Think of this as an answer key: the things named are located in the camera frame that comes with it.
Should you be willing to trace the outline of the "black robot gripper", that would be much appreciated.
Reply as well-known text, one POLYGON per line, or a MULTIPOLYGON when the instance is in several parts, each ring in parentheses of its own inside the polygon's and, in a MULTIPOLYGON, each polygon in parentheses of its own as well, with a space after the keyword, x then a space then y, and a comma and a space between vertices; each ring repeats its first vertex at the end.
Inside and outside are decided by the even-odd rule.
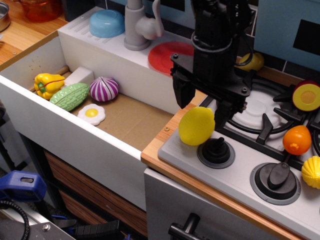
POLYGON ((227 40, 225 45, 209 45, 192 38, 193 56, 173 54, 171 76, 176 102, 185 108, 195 97, 196 90, 218 100, 214 113, 215 127, 223 128, 236 113, 246 107, 249 87, 235 73, 237 42, 227 40))

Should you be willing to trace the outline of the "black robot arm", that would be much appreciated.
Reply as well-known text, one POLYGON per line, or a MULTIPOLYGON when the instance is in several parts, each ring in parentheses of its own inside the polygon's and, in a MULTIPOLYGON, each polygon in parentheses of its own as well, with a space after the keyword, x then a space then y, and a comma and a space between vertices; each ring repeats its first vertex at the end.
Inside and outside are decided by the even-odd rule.
POLYGON ((246 107, 250 88, 235 72, 240 38, 252 24, 246 0, 193 0, 193 56, 173 54, 171 76, 177 104, 183 109, 196 90, 217 101, 215 127, 221 129, 246 107))

